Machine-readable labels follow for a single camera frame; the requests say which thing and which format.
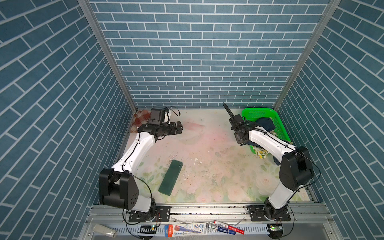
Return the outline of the green plastic basket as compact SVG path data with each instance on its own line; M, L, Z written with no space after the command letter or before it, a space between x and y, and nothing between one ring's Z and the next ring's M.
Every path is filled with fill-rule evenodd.
M283 125L278 113L268 108L247 108L242 111L242 117L249 121L250 147L261 147L280 162L286 153L290 153L295 147ZM275 130L267 132L256 124L259 118L271 118L275 124Z

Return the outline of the dark blue denim skirt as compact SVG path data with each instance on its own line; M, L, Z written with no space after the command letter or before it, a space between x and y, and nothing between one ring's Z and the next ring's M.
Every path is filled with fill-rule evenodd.
M267 132L275 130L275 124L271 118L259 118L256 120L256 124L259 127L264 128Z

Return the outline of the red plaid skirt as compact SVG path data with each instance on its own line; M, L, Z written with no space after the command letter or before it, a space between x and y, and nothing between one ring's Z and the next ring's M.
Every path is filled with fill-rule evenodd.
M134 114L131 133L136 133L138 128L143 124L146 124L150 119L151 111L149 110L138 110L136 114Z

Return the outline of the dark green rectangular board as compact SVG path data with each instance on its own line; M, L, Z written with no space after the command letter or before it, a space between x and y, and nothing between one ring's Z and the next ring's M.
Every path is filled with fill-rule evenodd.
M159 187L161 194L170 196L175 187L179 174L182 170L183 163L177 160L172 160L167 172L164 175L163 181Z

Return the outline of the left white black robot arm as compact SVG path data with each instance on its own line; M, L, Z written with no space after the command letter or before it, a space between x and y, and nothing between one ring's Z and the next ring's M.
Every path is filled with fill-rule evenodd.
M166 136L180 135L184 126L180 121L169 124L144 124L128 151L110 169L99 174L100 204L139 214L142 221L152 220L156 216L156 200L152 195L140 194L134 170L144 159L150 148Z

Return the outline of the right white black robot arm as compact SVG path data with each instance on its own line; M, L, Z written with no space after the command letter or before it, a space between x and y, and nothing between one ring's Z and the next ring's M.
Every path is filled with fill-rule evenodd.
M265 200L264 213L274 221L287 211L287 203L314 176L313 163L305 147L295 147L265 130L256 122L229 113L231 130L239 145L260 146L280 163L280 182Z

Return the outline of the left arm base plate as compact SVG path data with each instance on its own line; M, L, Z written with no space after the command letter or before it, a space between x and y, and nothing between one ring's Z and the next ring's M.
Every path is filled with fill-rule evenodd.
M127 216L127 220L130 223L140 223L140 222L155 222L158 218L158 222L167 223L169 222L171 215L170 206L156 206L151 208L149 212L140 212L131 210Z

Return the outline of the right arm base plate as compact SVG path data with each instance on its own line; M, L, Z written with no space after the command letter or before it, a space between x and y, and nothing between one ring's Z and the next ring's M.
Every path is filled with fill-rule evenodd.
M276 210L270 205L249 205L246 207L246 210L248 211L252 222L291 221L291 216L287 206Z

